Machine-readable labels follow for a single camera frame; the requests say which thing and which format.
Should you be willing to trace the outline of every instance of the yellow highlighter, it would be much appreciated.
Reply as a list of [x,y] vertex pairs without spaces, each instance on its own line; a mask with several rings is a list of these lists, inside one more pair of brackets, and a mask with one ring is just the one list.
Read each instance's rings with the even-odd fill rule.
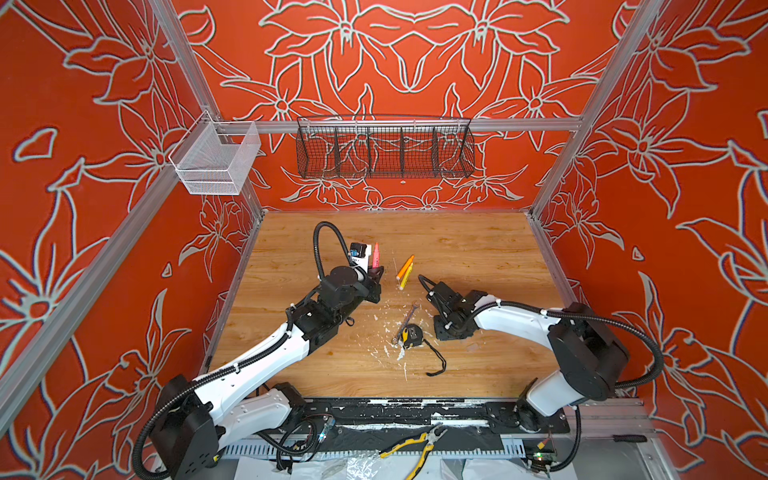
[[399,282],[402,280],[402,278],[405,276],[406,272],[408,271],[408,267],[411,266],[411,263],[413,263],[415,255],[411,255],[411,258],[408,259],[405,265],[402,266],[400,271],[397,273],[397,281]]
[[411,276],[411,272],[413,271],[413,262],[411,262],[410,265],[408,265],[408,269],[406,270],[406,274],[402,276],[402,281],[400,282],[400,290],[406,288],[406,283],[408,283],[408,277]]

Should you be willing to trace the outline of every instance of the wall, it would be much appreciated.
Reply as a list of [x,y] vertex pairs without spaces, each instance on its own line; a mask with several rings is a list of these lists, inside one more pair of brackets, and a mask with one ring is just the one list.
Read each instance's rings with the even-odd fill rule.
[[99,5],[0,10],[0,374],[200,114],[148,5]]
[[[200,111],[144,0],[6,2],[0,41],[4,372]],[[0,439],[0,478],[130,473],[160,385],[200,368],[253,221],[240,197],[175,188]]]
[[[174,0],[231,120],[312,114],[578,116],[636,2]],[[526,208],[565,132],[482,134],[464,180],[303,180],[265,135],[251,181],[272,210]]]
[[665,2],[542,219],[577,297],[662,345],[637,393],[685,478],[768,475],[767,26]]

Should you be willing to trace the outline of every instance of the wooden table surface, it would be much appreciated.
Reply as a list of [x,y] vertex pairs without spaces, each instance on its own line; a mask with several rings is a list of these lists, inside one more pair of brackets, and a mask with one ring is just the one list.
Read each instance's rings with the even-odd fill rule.
[[[233,309],[214,355],[218,368],[256,345],[285,322],[284,310],[317,285],[312,232],[321,220],[333,222],[351,242],[379,242],[382,299],[363,302],[354,326],[267,383],[291,382],[303,396],[511,396],[534,377],[557,368],[548,349],[505,333],[478,330],[464,340],[434,338],[435,310],[417,275],[445,281],[465,295],[477,289],[504,300],[535,306],[562,306],[524,214],[270,212],[264,219]],[[343,252],[330,229],[320,234],[326,273],[344,265]],[[412,278],[397,290],[395,275],[415,254]],[[414,301],[421,308],[413,322],[448,361],[440,369],[426,346],[401,353],[392,337]]]

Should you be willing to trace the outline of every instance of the metal wire basket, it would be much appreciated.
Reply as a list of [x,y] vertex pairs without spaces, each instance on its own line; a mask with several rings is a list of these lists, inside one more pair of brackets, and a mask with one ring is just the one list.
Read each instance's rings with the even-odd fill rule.
[[468,118],[377,115],[300,117],[303,178],[460,178],[475,172]]

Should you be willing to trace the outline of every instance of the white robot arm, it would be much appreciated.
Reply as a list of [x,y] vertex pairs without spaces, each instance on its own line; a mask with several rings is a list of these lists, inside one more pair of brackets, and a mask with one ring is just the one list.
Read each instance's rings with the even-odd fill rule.
[[[337,266],[327,275],[318,248],[323,227],[336,233],[349,261],[348,266]],[[280,370],[331,340],[342,323],[352,325],[350,315],[363,300],[378,303],[384,274],[382,266],[368,267],[370,245],[352,243],[347,249],[342,234],[331,223],[318,223],[313,244],[319,285],[286,309],[286,323],[225,366],[192,381],[176,376],[163,387],[154,414],[134,443],[131,465],[137,477],[191,478],[215,463],[216,453],[228,445],[263,430],[295,425],[296,417],[302,416],[306,402],[288,383],[275,385],[255,398],[246,397]],[[144,467],[147,438],[166,470],[149,472]],[[263,438],[274,442],[266,434]]]
[[[427,300],[438,310],[435,335],[440,340],[463,339],[477,329],[498,330],[529,339],[552,350],[559,369],[545,379],[534,379],[516,404],[520,426],[537,432],[546,417],[585,399],[605,400],[616,388],[651,381],[663,368],[658,345],[626,323],[596,316],[588,306],[543,310],[500,300],[473,290],[466,296],[445,283],[419,275]],[[629,353],[608,325],[642,339],[654,353],[654,366],[639,379],[618,382]]]

